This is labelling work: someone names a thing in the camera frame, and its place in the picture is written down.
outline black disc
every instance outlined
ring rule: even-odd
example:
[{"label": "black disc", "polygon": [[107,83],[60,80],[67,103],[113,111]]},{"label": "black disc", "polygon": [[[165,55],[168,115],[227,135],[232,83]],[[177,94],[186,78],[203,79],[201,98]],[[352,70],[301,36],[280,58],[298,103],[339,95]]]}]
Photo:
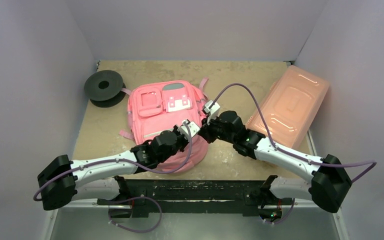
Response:
[{"label": "black disc", "polygon": [[112,70],[102,70],[92,74],[84,83],[84,92],[97,107],[109,108],[123,100],[121,91],[126,85],[122,76]]}]

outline white wall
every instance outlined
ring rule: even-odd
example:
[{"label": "white wall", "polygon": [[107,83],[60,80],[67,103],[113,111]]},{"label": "white wall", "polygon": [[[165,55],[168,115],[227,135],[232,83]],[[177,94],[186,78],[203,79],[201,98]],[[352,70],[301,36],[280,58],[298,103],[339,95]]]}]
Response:
[{"label": "white wall", "polygon": [[93,70],[63,0],[0,0],[0,239],[39,239],[36,177],[72,152]]},{"label": "white wall", "polygon": [[311,126],[319,154],[378,161],[343,214],[351,239],[384,239],[384,1],[330,0],[296,65],[331,83]]},{"label": "white wall", "polygon": [[98,59],[295,60],[327,0],[66,0]]}]

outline plastic container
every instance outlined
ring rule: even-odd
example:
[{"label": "plastic container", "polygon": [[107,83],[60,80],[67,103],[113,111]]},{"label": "plastic container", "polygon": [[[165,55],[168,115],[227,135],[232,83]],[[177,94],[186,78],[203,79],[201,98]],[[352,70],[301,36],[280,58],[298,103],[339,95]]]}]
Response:
[{"label": "plastic container", "polygon": [[[329,83],[296,66],[289,66],[260,109],[275,142],[297,149],[309,130]],[[248,129],[267,136],[257,110],[246,123]]]}]

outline pink backpack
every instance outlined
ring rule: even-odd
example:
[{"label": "pink backpack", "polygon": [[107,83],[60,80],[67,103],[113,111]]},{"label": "pink backpack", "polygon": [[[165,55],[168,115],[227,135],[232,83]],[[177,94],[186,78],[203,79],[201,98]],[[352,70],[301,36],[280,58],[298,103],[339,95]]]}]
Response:
[{"label": "pink backpack", "polygon": [[[130,95],[127,104],[127,119],[131,133],[123,130],[120,135],[142,144],[152,140],[164,130],[173,129],[174,125],[181,125],[185,119],[195,122],[201,127],[205,118],[202,112],[206,103],[206,96],[202,89],[208,78],[204,78],[199,88],[185,80],[174,80],[142,85],[131,93],[127,89],[123,92]],[[192,154],[189,161],[176,173],[191,169],[207,154],[208,143],[201,136],[192,139]],[[165,162],[160,163],[157,169],[170,171],[178,167],[186,158],[187,151],[178,152]]]}]

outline beige table surface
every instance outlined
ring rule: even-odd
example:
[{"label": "beige table surface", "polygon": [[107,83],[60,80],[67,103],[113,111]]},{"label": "beige table surface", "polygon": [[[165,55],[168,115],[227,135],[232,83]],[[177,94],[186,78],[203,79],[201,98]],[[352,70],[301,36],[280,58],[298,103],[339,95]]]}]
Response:
[{"label": "beige table surface", "polygon": [[[128,89],[162,81],[183,79],[198,86],[208,77],[204,92],[210,99],[228,84],[248,86],[258,101],[287,69],[285,62],[253,61],[113,61],[100,62],[98,71],[114,70],[121,74]],[[128,130],[127,101],[110,108],[99,108],[90,101],[80,128],[73,159],[86,160],[115,155],[129,150],[135,143],[119,135]],[[234,110],[244,124],[256,109],[251,97],[239,86],[228,89],[217,101],[221,111]],[[310,153],[304,139],[300,152]],[[269,175],[295,178],[291,172],[277,166],[236,153],[231,144],[216,140],[210,144],[205,158],[184,173],[155,174],[143,172],[125,176],[127,179],[191,179],[191,180],[265,180]]]}]

